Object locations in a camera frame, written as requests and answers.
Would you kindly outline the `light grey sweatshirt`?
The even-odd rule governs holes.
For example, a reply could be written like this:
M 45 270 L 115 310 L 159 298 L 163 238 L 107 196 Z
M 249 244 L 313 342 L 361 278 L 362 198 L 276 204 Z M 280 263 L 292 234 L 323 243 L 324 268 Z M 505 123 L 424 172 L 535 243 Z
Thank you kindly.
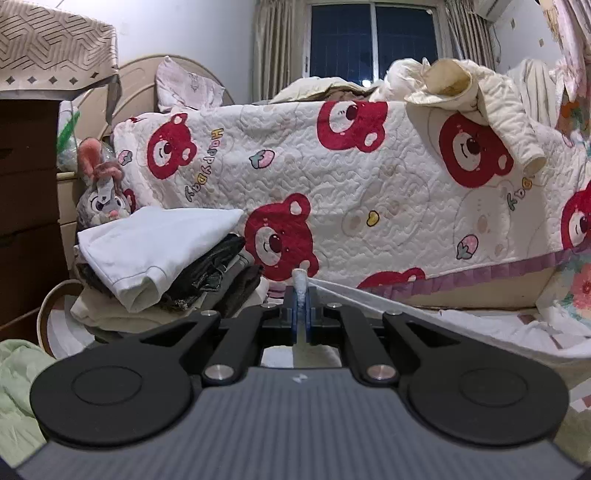
M 318 288 L 324 301 L 351 303 L 367 315 L 401 307 L 406 313 L 422 313 L 438 326 L 541 361 L 556 370 L 590 369 L 590 333 L 577 332 L 562 322 L 551 323 L 536 308 L 521 312 L 426 310 L 324 280 L 305 279 L 304 285 Z

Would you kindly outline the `stack of folded dark clothes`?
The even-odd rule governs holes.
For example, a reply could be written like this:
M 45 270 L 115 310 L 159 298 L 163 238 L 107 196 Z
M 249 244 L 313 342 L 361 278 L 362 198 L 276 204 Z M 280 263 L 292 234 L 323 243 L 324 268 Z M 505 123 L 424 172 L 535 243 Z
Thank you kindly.
M 73 318 L 88 328 L 125 334 L 151 330 L 197 310 L 235 317 L 266 301 L 270 290 L 263 267 L 245 249 L 245 239 L 233 233 L 187 266 L 155 305 L 138 313 L 127 311 L 87 264 L 80 264 L 77 273 L 84 288 L 71 307 Z

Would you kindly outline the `light green blanket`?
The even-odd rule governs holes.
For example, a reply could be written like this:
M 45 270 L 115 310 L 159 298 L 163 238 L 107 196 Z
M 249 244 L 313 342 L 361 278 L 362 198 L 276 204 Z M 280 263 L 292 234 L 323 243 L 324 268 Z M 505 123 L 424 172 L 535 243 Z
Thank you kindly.
M 10 467 L 18 466 L 46 443 L 29 396 L 34 380 L 54 362 L 28 341 L 0 343 L 0 454 Z

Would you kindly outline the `white folded shirt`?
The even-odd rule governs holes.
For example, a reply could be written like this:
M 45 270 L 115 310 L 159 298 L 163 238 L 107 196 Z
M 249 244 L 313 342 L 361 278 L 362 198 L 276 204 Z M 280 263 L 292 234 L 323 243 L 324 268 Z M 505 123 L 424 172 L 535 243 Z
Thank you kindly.
M 158 303 L 181 271 L 217 246 L 242 215 L 240 209 L 145 206 L 81 231 L 78 247 L 121 305 L 138 313 Z

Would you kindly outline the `dark wooden cabinet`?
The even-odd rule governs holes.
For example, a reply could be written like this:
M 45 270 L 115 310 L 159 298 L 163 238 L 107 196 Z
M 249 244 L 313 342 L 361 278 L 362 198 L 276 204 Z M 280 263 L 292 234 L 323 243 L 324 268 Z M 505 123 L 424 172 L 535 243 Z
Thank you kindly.
M 37 340 L 45 296 L 68 278 L 57 196 L 59 103 L 1 102 L 1 338 Z

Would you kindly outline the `grey bunny plush toy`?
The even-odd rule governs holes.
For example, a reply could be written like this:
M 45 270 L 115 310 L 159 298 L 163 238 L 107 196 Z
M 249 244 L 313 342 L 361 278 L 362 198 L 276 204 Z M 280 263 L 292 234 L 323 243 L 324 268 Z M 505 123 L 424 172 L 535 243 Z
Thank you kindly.
M 76 206 L 79 231 L 131 215 L 132 207 L 122 188 L 123 162 L 129 156 L 128 150 L 116 155 L 109 145 L 95 138 L 79 144 L 78 173 L 86 184 Z

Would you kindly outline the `white quilt with red bears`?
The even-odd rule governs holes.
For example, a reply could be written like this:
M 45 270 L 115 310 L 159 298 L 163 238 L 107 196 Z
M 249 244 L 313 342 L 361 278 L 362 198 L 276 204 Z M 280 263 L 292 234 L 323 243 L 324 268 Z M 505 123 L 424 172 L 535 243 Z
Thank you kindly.
M 585 151 L 536 125 L 526 172 L 488 126 L 402 102 L 294 102 L 143 113 L 115 126 L 137 207 L 242 210 L 263 275 L 385 295 L 563 262 L 590 244 Z

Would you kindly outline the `pink white pillow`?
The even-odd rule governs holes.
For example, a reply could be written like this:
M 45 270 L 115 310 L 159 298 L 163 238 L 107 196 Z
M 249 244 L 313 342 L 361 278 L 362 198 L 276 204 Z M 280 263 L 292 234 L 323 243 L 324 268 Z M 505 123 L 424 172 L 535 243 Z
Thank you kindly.
M 189 72 L 166 56 L 155 73 L 158 110 L 167 113 L 174 108 L 194 110 L 219 107 L 225 89 L 211 78 Z

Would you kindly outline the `beige wooden headboard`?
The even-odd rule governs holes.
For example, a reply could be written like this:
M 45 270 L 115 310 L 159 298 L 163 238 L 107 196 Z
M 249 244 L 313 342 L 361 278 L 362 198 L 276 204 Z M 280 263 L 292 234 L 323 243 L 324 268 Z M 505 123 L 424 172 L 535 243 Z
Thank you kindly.
M 77 140 L 87 137 L 99 140 L 109 137 L 112 129 L 129 117 L 143 113 L 159 113 L 157 103 L 156 71 L 164 55 L 150 55 L 130 61 L 119 68 L 122 94 L 113 111 L 111 123 L 105 120 L 107 87 L 86 91 L 73 101 L 79 118 L 74 127 Z

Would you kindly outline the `patterned beige cloth cover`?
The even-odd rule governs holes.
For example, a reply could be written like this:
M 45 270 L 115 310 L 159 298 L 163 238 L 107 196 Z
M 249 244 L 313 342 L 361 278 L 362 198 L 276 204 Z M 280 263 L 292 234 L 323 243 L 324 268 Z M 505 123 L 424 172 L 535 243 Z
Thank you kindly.
M 113 26 L 25 1 L 1 3 L 1 98 L 74 100 L 105 86 L 105 120 L 121 97 Z

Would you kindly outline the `beige right curtain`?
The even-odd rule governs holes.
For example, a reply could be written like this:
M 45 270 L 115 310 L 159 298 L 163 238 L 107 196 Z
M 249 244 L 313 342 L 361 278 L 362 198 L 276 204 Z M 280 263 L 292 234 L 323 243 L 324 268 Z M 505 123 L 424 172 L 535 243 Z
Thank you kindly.
M 447 0 L 445 8 L 455 57 L 494 70 L 489 22 L 475 12 L 474 2 Z

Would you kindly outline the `beige curtain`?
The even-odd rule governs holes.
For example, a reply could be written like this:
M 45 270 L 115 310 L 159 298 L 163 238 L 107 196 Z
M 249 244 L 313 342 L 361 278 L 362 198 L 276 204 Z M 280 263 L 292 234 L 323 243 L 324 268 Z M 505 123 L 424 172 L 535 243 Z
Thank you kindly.
M 257 1 L 253 23 L 252 99 L 270 100 L 301 76 L 304 1 Z
M 475 12 L 474 2 L 447 0 L 445 8 L 455 57 L 494 70 L 489 22 Z

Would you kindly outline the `floral colourful cloth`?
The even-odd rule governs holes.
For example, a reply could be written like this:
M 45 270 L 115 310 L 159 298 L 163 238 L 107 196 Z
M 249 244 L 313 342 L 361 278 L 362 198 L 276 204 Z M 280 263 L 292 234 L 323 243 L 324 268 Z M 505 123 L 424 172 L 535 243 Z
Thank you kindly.
M 562 58 L 551 73 L 556 82 L 555 124 L 565 143 L 590 153 L 590 3 L 543 1 L 542 10 L 559 44 Z M 580 174 L 581 186 L 565 203 L 562 244 L 571 254 L 559 266 L 539 297 L 546 321 L 565 333 L 590 334 L 590 164 Z

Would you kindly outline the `beige left curtain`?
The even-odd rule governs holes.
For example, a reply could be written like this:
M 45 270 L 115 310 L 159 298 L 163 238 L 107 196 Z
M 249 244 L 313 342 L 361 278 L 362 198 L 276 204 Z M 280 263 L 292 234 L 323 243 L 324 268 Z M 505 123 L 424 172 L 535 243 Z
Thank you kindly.
M 304 1 L 257 1 L 253 23 L 252 99 L 270 100 L 301 76 Z

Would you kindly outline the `dark window with frame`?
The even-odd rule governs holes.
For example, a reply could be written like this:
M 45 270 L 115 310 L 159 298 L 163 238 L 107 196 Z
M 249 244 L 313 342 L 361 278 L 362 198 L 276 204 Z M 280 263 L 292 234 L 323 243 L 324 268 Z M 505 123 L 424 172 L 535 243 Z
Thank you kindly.
M 304 77 L 368 86 L 398 59 L 452 55 L 443 1 L 304 1 L 297 40 Z

